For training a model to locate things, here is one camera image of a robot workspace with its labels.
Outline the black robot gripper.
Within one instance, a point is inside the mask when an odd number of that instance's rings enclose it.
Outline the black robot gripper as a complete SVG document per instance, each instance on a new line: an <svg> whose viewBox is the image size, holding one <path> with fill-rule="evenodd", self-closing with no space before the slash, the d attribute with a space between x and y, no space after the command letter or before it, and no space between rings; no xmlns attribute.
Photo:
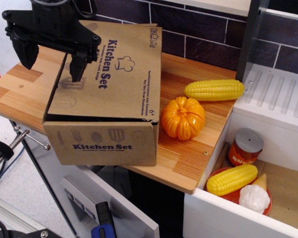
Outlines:
<svg viewBox="0 0 298 238"><path fill-rule="evenodd" d="M98 58L101 38L84 27L80 20L91 20L97 14L97 3L91 13L83 13L76 0L33 0L31 10L5 10L6 34L21 64L31 69L39 46L72 55L72 82L79 82L88 63Z"/></svg>

